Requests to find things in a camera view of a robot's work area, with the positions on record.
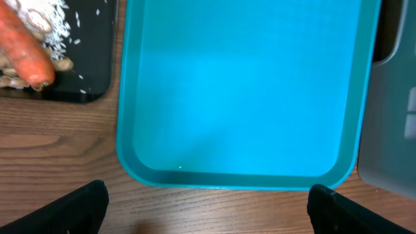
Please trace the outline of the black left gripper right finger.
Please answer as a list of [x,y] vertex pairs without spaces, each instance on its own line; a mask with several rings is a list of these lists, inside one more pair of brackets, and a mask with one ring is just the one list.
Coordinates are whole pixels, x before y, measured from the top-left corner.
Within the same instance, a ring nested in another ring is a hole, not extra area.
[[307,213],[315,234],[413,234],[320,184],[309,190]]

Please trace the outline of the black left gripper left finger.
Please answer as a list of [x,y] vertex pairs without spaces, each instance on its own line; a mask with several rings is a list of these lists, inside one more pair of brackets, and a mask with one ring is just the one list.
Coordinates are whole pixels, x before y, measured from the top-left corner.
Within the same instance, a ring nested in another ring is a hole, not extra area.
[[77,190],[1,227],[1,234],[95,234],[105,218],[109,193],[102,180]]

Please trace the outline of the orange carrot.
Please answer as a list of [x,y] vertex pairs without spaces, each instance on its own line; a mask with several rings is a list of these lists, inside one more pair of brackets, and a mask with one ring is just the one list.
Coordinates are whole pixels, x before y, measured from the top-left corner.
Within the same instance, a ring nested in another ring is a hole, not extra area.
[[33,88],[55,82],[55,69],[41,44],[18,15],[1,1],[1,53],[17,76]]

